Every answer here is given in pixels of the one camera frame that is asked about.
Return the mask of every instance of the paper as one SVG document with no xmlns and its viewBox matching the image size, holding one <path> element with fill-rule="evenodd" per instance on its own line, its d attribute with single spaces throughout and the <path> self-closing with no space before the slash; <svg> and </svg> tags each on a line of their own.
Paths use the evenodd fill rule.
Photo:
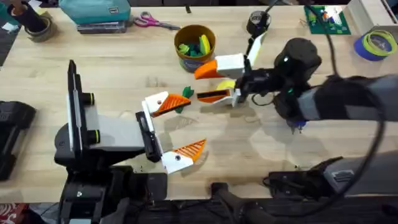
<svg viewBox="0 0 398 224">
<path fill-rule="evenodd" d="M 30 0 L 30 1 L 29 1 L 29 4 L 30 4 L 30 6 L 32 6 L 32 8 L 39 7 L 39 6 L 41 5 L 41 3 L 42 3 L 42 2 L 37 1 L 37 0 Z"/>
<path fill-rule="evenodd" d="M 11 23 L 8 22 L 2 27 L 2 29 L 6 30 L 6 31 L 8 31 L 8 33 L 10 33 L 12 31 L 17 30 L 18 26 L 12 25 Z"/>
</svg>

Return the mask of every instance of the black knob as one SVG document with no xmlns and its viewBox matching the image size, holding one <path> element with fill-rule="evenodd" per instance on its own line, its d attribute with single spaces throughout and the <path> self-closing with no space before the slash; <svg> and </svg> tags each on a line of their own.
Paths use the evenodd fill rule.
<svg viewBox="0 0 398 224">
<path fill-rule="evenodd" d="M 95 102 L 94 93 L 83 93 L 83 96 L 81 97 L 81 99 L 85 106 L 94 105 L 94 102 Z"/>
<path fill-rule="evenodd" d="M 99 130 L 87 131 L 88 144 L 98 144 L 101 142 L 101 135 Z"/>
</svg>

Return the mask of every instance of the teal box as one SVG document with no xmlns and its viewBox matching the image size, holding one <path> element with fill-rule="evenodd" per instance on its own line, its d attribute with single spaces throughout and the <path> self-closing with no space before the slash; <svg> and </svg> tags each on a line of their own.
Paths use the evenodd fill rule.
<svg viewBox="0 0 398 224">
<path fill-rule="evenodd" d="M 76 24 L 128 21 L 127 0 L 60 0 L 59 6 Z"/>
</svg>

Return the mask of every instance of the scissors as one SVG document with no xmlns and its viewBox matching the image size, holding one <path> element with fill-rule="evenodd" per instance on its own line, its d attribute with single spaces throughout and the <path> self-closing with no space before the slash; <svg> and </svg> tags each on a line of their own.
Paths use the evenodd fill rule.
<svg viewBox="0 0 398 224">
<path fill-rule="evenodd" d="M 142 12 L 140 17 L 134 18 L 134 23 L 139 27 L 149 27 L 149 26 L 160 26 L 163 28 L 168 28 L 170 30 L 180 30 L 181 27 L 172 24 L 167 24 L 164 22 L 159 22 L 149 12 Z"/>
</svg>

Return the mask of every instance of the teal container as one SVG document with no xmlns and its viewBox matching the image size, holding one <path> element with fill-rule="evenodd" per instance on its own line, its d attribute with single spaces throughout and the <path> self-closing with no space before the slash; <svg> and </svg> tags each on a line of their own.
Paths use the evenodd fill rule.
<svg viewBox="0 0 398 224">
<path fill-rule="evenodd" d="M 7 13 L 7 6 L 3 2 L 0 2 L 0 17 L 14 26 L 19 25 L 19 22 Z"/>
<path fill-rule="evenodd" d="M 59 6 L 76 24 L 128 21 L 131 11 L 127 0 L 60 0 Z"/>
</svg>

